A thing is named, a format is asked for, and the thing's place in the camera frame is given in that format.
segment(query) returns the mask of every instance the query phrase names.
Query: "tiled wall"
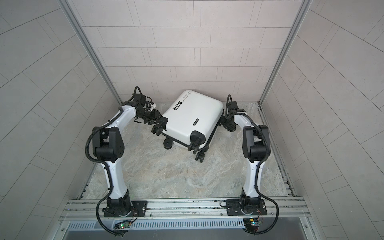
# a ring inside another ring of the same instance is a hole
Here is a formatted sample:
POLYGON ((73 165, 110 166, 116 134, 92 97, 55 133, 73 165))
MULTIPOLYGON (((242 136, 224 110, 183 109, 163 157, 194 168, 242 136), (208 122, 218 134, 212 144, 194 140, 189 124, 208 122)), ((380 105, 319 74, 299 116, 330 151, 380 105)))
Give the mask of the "tiled wall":
POLYGON ((384 239, 384 1, 314 0, 262 108, 323 238, 384 239))
POLYGON ((118 93, 258 101, 301 1, 69 0, 118 93))
POLYGON ((48 235, 116 104, 56 0, 0 1, 0 239, 48 235))

